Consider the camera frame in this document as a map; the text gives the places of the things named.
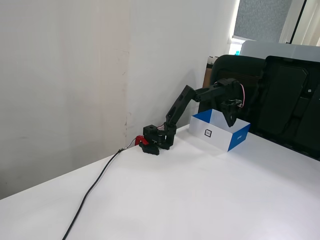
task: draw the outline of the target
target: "wire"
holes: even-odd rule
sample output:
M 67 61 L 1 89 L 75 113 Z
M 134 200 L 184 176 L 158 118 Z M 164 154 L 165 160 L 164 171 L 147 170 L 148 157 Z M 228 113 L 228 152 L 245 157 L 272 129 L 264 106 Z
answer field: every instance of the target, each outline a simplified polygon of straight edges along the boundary
M 127 146 L 127 147 L 125 147 L 124 149 L 128 149 L 130 146 L 131 146 L 131 144 L 134 142 L 134 140 L 136 140 L 136 137 L 131 141 L 131 143 Z
M 88 195 L 90 194 L 91 190 L 95 187 L 95 185 L 97 184 L 97 182 L 100 180 L 101 176 L 104 174 L 104 172 L 105 172 L 106 168 L 108 167 L 108 165 L 111 163 L 111 161 L 112 161 L 119 153 L 121 153 L 123 150 L 126 150 L 128 147 L 130 147 L 130 145 L 127 146 L 126 148 L 121 148 L 121 149 L 119 149 L 119 150 L 116 152 L 116 154 L 114 154 L 114 155 L 112 156 L 112 158 L 106 163 L 106 165 L 104 166 L 104 168 L 103 168 L 102 172 L 100 173 L 100 175 L 98 176 L 98 178 L 95 180 L 95 182 L 93 183 L 93 185 L 89 188 L 89 190 L 88 190 L 88 191 L 86 192 L 86 194 L 84 195 L 84 198 L 83 198 L 83 200 L 82 200 L 82 202 L 81 202 L 81 204 L 80 204 L 80 206 L 79 206 L 79 208 L 78 208 L 78 211 L 76 212 L 76 214 L 75 214 L 75 216 L 74 216 L 74 218 L 73 218 L 73 220 L 72 220 L 72 222 L 71 222 L 68 230 L 66 231 L 65 235 L 63 236 L 63 239 L 62 239 L 62 240 L 66 240 L 66 239 L 67 239 L 67 237 L 68 237 L 68 235 L 69 235 L 72 227 L 74 226 L 74 224 L 75 224 L 75 222 L 76 222 L 76 220 L 77 220 L 77 218 L 78 218 L 78 216 L 79 216 L 79 214 L 80 214 L 80 212 L 81 212 L 81 210 L 82 210 L 82 208 L 83 208 L 83 206 L 84 206 L 84 204 L 85 204 L 85 201 L 87 200 Z
M 156 128 L 157 128 L 157 129 L 160 129 L 160 128 L 162 128 L 164 125 L 165 125 L 165 124 L 162 124 L 161 126 L 157 126 Z
M 242 87 L 242 92 L 243 92 L 243 101 L 242 101 L 242 106 L 241 106 L 241 108 L 243 108 L 245 106 L 246 94 L 245 94 L 244 86 L 241 83 L 240 83 L 240 85 Z

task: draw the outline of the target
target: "black robotic arm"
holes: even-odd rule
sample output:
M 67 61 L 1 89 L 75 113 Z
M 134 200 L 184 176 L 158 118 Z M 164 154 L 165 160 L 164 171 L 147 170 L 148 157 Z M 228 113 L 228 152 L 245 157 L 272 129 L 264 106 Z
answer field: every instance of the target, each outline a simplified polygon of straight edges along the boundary
M 143 138 L 137 139 L 136 144 L 142 148 L 143 152 L 159 155 L 159 148 L 169 150 L 174 144 L 177 132 L 177 122 L 186 110 L 191 100 L 196 102 L 212 101 L 212 104 L 219 106 L 229 127 L 232 127 L 237 114 L 242 106 L 241 85 L 233 79 L 221 79 L 210 87 L 194 90 L 186 85 L 173 106 L 165 116 L 164 129 L 158 129 L 155 125 L 143 128 Z

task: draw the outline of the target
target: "white table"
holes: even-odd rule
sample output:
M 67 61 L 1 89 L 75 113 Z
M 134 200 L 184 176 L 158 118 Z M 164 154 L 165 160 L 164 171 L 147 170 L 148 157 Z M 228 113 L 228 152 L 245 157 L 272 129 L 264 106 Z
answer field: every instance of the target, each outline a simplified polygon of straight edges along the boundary
M 252 134 L 222 153 L 187 127 L 159 156 L 122 152 L 68 240 L 320 239 L 320 162 Z M 108 159 L 0 200 L 0 239 L 61 239 Z

